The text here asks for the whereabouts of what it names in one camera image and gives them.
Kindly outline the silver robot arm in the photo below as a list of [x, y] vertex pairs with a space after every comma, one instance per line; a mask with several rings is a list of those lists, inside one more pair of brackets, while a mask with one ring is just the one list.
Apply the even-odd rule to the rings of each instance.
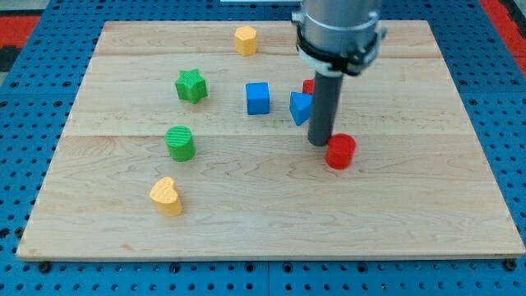
[[298, 55], [321, 75], [358, 76], [385, 38], [380, 16], [380, 0], [303, 0], [291, 16]]

